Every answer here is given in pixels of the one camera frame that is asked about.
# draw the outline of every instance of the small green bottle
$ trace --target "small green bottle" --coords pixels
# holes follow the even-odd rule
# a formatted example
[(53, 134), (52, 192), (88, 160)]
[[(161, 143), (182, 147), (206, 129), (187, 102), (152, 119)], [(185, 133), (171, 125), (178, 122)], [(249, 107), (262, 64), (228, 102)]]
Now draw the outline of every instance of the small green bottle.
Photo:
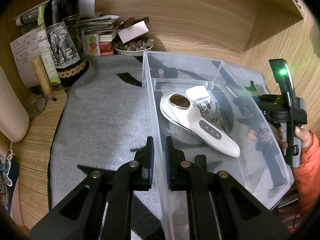
[(61, 84), (57, 70), (54, 66), (54, 62), (53, 62), (52, 55), (50, 52), (48, 38), (47, 38), (46, 31), (45, 31), (43, 12), (44, 12), (44, 5), (41, 5), (38, 8), (38, 27), (36, 28), (39, 49), (41, 52), (41, 57), (42, 57), (42, 61), (44, 64), (44, 68), (45, 68), (45, 71), (48, 75), (50, 83), (52, 85), (52, 88), (55, 91), (60, 91), (63, 89), (63, 86)]

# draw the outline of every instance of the finger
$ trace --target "finger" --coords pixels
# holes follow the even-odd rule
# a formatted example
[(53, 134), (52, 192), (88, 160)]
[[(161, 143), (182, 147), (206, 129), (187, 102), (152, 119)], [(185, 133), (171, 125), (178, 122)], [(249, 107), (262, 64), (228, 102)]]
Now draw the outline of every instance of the finger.
[(311, 142), (311, 134), (310, 134), (309, 130), (308, 129), (304, 129), (304, 128), (296, 127), (294, 132), (295, 132), (296, 136), (299, 139), (301, 139), (302, 148), (308, 147), (310, 142)]
[(284, 130), (280, 127), (278, 130), (277, 130), (277, 133), (279, 135), (279, 138), (280, 140), (282, 140), (285, 136), (285, 133), (284, 133)]
[(280, 141), (279, 147), (280, 147), (280, 150), (284, 152), (288, 147), (288, 143), (286, 141)]

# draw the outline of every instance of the wine bottle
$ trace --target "wine bottle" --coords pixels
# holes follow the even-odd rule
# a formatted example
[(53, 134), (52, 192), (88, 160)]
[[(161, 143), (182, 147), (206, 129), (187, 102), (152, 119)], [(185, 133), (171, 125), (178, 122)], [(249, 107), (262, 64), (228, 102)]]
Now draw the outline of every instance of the wine bottle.
[(70, 87), (87, 69), (78, 0), (49, 0), (44, 21), (58, 76), (64, 87)]

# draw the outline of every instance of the red box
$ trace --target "red box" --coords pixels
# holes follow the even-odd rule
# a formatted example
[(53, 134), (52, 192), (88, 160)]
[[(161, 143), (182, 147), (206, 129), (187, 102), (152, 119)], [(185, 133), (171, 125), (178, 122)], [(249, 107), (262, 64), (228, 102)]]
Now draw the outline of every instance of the red box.
[(112, 47), (112, 41), (100, 41), (99, 47), (100, 47), (100, 52), (110, 51)]
[(111, 50), (109, 50), (109, 51), (101, 51), (101, 49), (100, 49), (100, 54), (101, 54), (101, 56), (113, 55), (114, 54), (113, 45), (111, 47)]

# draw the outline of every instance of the orange jacket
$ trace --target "orange jacket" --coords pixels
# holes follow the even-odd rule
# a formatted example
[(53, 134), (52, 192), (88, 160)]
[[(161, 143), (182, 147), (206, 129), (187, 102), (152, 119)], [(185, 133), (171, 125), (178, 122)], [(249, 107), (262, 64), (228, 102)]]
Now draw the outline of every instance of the orange jacket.
[(308, 214), (320, 195), (320, 147), (317, 136), (312, 132), (311, 142), (301, 150), (300, 166), (293, 168), (300, 193), (299, 213), (302, 219)]

